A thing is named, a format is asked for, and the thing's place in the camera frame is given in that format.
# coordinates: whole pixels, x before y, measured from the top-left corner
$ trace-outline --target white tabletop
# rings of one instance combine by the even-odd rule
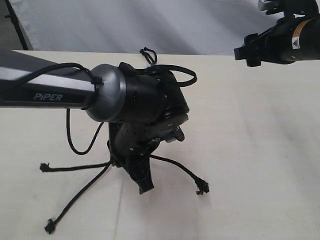
[[[28,52],[88,68],[141,55]],[[100,170],[42,173],[51,167],[109,160],[105,126],[92,151],[75,155],[66,140],[65,110],[0,109],[1,240],[319,240],[320,79],[318,61],[249,68],[230,56],[160,55],[159,64],[194,70],[183,88],[190,107],[184,142],[162,143],[155,154],[179,161],[209,182],[196,195],[179,168],[151,160],[155,188],[139,195],[121,168],[111,168],[71,208],[53,235],[44,231]],[[185,77],[178,74],[178,79]],[[71,111],[78,149],[97,122]]]

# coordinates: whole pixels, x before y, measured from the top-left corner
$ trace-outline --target yellow label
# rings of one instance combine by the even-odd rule
[[[300,34],[302,32],[302,29],[304,29],[305,25],[310,21],[311,19],[308,20],[304,20],[303,22],[301,22],[295,29],[295,31],[293,32],[293,38],[297,38],[300,37]]]

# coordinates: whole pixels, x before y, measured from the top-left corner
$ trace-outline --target white backdrop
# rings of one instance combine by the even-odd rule
[[[10,0],[35,50],[232,55],[278,16],[258,0]]]

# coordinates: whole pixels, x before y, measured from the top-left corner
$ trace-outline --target white table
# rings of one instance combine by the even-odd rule
[[[54,62],[147,66],[141,55],[28,52]],[[139,195],[112,168],[71,208],[53,235],[44,231],[100,170],[42,173],[109,160],[108,129],[90,154],[66,140],[65,110],[0,109],[1,240],[318,240],[320,239],[319,61],[248,68],[230,56],[160,55],[159,64],[194,70],[183,89],[190,107],[184,142],[155,154],[186,165],[210,184],[196,195],[179,168],[151,160],[155,189]],[[185,77],[178,74],[178,79]],[[71,111],[74,144],[84,149],[98,123]]]

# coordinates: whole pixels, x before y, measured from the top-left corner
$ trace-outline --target warning label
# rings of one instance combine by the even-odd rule
[[[300,49],[300,35],[301,35],[301,32],[304,29],[305,25],[311,20],[312,19],[304,20],[294,30],[293,36],[292,36],[292,48],[293,49]]]

